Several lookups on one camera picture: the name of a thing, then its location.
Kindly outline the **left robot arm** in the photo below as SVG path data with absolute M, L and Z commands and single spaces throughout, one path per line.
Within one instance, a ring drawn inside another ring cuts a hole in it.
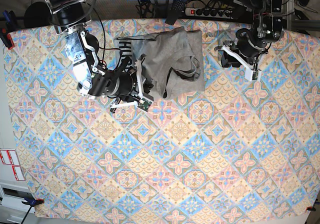
M 267 54 L 271 44 L 284 35 L 282 0 L 250 0 L 250 4 L 251 28 L 237 30 L 236 39 L 224 41 L 223 45 L 256 69 L 259 57 Z

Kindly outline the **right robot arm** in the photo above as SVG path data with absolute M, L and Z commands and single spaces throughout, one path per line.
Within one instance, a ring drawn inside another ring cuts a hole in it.
M 96 99 L 107 96 L 116 99 L 112 107 L 139 106 L 151 104 L 154 99 L 148 94 L 153 88 L 142 75 L 145 55 L 137 61 L 132 59 L 132 45 L 128 39 L 119 41 L 118 63 L 108 69 L 98 57 L 101 49 L 98 39 L 86 29 L 91 20 L 91 11 L 84 11 L 87 0 L 44 0 L 50 10 L 49 22 L 58 34 L 64 34 L 66 56 L 73 64 L 73 73 L 78 81 L 79 93 L 87 98 Z

